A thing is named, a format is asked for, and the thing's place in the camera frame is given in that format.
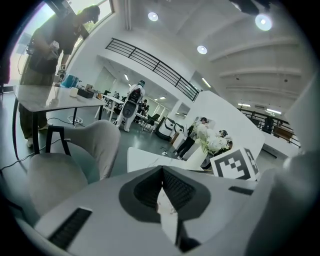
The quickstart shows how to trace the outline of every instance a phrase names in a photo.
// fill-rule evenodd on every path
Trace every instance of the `air conditioner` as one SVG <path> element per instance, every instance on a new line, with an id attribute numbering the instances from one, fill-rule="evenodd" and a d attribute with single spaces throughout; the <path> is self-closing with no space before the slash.
<path id="1" fill-rule="evenodd" d="M 254 107 L 255 107 L 256 109 L 260 109 L 260 110 L 265 110 L 265 109 L 267 109 L 265 106 L 261 106 L 261 105 L 254 105 Z"/>

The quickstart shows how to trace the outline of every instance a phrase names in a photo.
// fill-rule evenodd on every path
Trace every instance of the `blue container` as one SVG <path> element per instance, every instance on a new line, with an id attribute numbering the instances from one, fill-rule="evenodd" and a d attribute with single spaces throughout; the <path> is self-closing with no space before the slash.
<path id="1" fill-rule="evenodd" d="M 78 77 L 72 74 L 68 74 L 65 80 L 61 83 L 61 87 L 64 87 L 64 88 L 76 87 L 78 81 L 79 81 Z"/>

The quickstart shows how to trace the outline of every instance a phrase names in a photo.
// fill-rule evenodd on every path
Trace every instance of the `black pants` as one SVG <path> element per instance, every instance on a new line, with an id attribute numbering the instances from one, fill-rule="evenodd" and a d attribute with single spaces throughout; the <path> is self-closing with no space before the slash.
<path id="1" fill-rule="evenodd" d="M 192 147 L 192 145 L 195 143 L 195 141 L 191 137 L 187 137 L 185 142 L 181 144 L 181 146 L 176 151 L 179 156 L 182 158 L 185 153 Z"/>

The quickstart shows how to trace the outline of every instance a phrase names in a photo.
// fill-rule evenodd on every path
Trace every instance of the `white robot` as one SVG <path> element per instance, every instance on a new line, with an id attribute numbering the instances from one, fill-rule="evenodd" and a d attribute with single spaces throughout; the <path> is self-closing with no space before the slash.
<path id="1" fill-rule="evenodd" d="M 134 84 L 130 87 L 124 102 L 123 108 L 116 120 L 116 126 L 119 128 L 122 121 L 125 120 L 124 131 L 129 132 L 130 125 L 136 117 L 138 111 L 138 103 L 145 96 L 145 81 L 141 80 L 138 84 Z"/>

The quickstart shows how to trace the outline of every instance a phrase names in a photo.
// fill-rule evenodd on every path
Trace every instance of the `floor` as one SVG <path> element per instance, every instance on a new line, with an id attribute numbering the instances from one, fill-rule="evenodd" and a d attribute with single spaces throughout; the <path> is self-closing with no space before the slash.
<path id="1" fill-rule="evenodd" d="M 17 159 L 14 153 L 14 147 L 12 142 L 12 113 L 14 106 L 15 96 L 13 93 L 5 93 L 3 100 L 0 99 L 0 169 L 4 166 L 8 166 L 14 163 Z M 77 116 L 83 119 L 83 125 L 89 125 L 96 121 L 94 118 L 97 111 L 97 107 L 79 108 L 77 110 Z M 71 124 L 63 123 L 62 121 L 69 122 L 68 116 L 72 116 L 73 109 L 58 110 L 47 113 L 49 122 L 56 126 L 71 126 Z M 104 112 L 102 119 L 109 119 L 109 116 Z M 20 159 L 31 154 L 32 149 L 27 148 L 26 140 L 19 124 L 19 113 L 16 122 L 16 141 L 18 156 Z M 151 153 L 160 155 L 162 152 L 168 152 L 168 157 L 172 157 L 173 147 L 168 141 L 158 138 L 154 133 L 142 132 L 141 127 L 137 123 L 132 123 L 130 132 L 125 132 L 120 129 L 121 140 L 119 145 L 118 155 L 115 159 L 115 163 L 112 169 L 111 176 L 122 175 L 127 173 L 127 151 L 129 147 L 135 147 L 141 150 L 145 150 Z M 57 140 L 59 136 L 53 134 L 52 142 Z M 39 133 L 40 147 L 45 145 L 46 133 Z M 99 179 L 98 168 L 94 159 L 87 154 L 84 157 L 84 153 L 75 147 L 70 147 L 72 157 L 78 162 L 86 175 L 90 183 Z M 52 152 L 63 152 L 60 141 L 54 143 L 51 147 Z M 27 221 L 33 225 L 38 220 L 39 216 L 32 207 L 31 200 L 29 198 L 26 180 L 27 169 L 29 166 L 30 157 L 22 162 L 18 162 L 15 165 L 5 168 L 0 177 L 0 187 L 6 198 L 15 204 L 21 206 L 24 209 Z"/>

